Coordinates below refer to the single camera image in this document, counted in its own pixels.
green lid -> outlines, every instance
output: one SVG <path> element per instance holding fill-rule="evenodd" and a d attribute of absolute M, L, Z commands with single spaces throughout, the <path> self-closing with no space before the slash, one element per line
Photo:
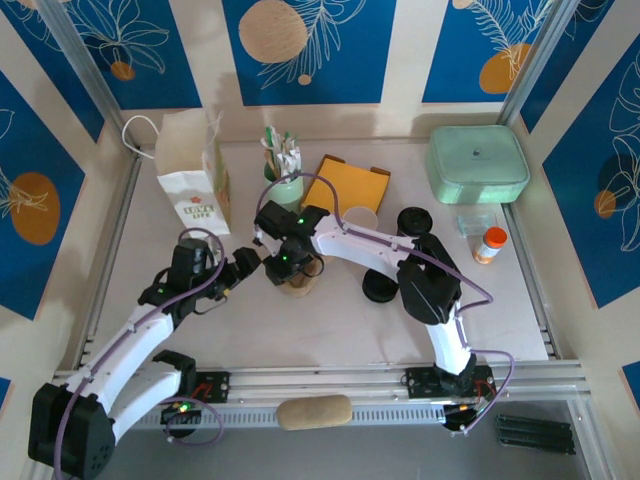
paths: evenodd
<path fill-rule="evenodd" d="M 529 180 L 518 140 L 502 125 L 440 127 L 431 143 L 438 173 L 446 182 L 509 185 Z"/>

yellow sticky note pad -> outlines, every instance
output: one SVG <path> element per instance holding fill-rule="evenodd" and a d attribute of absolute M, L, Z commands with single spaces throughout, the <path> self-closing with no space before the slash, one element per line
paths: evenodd
<path fill-rule="evenodd" d="M 318 175 L 329 180 L 338 191 L 340 216 L 351 207 L 368 207 L 378 211 L 384 192 L 389 185 L 389 175 L 371 172 L 325 157 Z M 324 182 L 314 180 L 302 207 L 314 205 L 333 212 L 333 195 Z"/>

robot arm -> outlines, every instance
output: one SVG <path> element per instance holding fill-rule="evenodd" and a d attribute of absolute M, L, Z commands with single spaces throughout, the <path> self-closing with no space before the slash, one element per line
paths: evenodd
<path fill-rule="evenodd" d="M 69 417 L 62 443 L 62 470 L 82 479 L 95 478 L 106 466 L 115 445 L 142 416 L 163 400 L 189 396 L 195 389 L 195 361 L 163 351 L 152 362 L 147 357 L 166 340 L 184 318 L 195 312 L 202 298 L 222 300 L 229 290 L 261 263 L 253 249 L 234 252 L 235 262 L 216 264 L 207 242 L 180 240 L 171 267 L 158 273 L 116 336 L 65 385 L 44 385 L 32 406 L 29 456 L 53 466 L 56 435 L 72 395 L 80 392 Z M 214 272 L 218 276 L 211 281 Z M 188 292 L 209 285 L 191 295 Z M 156 307 L 187 296 L 162 311 Z"/>
<path fill-rule="evenodd" d="M 314 206 L 295 215 L 268 202 L 255 220 L 256 243 L 270 251 L 263 263 L 275 285 L 292 278 L 316 255 L 343 258 L 396 281 L 407 313 L 425 324 L 442 385 L 452 393 L 467 390 L 476 358 L 463 346 L 454 318 L 460 281 L 410 253 L 420 250 L 457 271 L 440 240 L 432 234 L 413 239 L 354 225 L 349 230 L 356 234 L 347 233 L 327 210 Z"/>

beige circle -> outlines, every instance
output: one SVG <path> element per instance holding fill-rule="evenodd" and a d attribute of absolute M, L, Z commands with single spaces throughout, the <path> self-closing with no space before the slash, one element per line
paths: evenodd
<path fill-rule="evenodd" d="M 453 8 L 462 10 L 469 7 L 474 1 L 475 0 L 451 0 L 451 3 L 453 4 Z"/>
<path fill-rule="evenodd" d="M 300 75 L 298 77 L 298 83 L 303 86 L 309 85 L 311 83 L 311 76 L 307 75 L 306 73 Z"/>
<path fill-rule="evenodd" d="M 68 2 L 70 0 L 58 0 L 58 1 L 60 3 L 65 3 L 65 2 Z M 36 7 L 33 2 L 34 2 L 34 0 L 18 0 L 18 3 L 21 3 L 25 7 L 30 8 L 31 10 L 37 10 L 38 7 Z"/>
<path fill-rule="evenodd" d="M 307 45 L 307 27 L 282 0 L 260 0 L 240 19 L 240 42 L 258 62 L 280 63 L 295 58 Z"/>

orange bottle cap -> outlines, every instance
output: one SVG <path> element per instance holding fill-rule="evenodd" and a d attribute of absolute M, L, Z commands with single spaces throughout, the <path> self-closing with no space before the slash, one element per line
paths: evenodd
<path fill-rule="evenodd" d="M 484 242 L 491 248 L 501 248 L 507 243 L 507 232 L 500 227 L 491 227 L 484 234 Z"/>

